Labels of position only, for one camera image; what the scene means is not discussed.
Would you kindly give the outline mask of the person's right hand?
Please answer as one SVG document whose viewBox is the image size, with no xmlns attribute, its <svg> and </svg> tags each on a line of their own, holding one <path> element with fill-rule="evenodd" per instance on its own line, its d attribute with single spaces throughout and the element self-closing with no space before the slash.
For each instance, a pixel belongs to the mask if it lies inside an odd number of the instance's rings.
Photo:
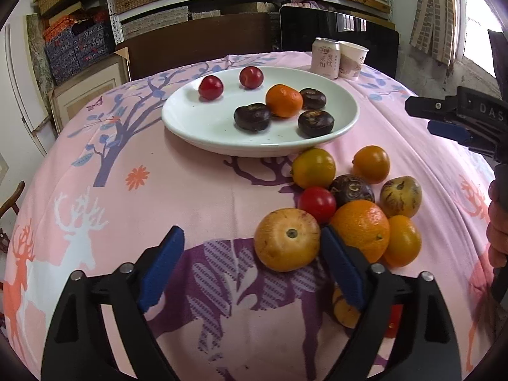
<svg viewBox="0 0 508 381">
<path fill-rule="evenodd" d="M 490 244 L 488 258 L 493 267 L 504 267 L 507 264 L 508 214 L 499 202 L 497 182 L 491 182 L 488 194 L 491 199 L 488 208 L 490 222 L 486 229 L 486 237 Z"/>
</svg>

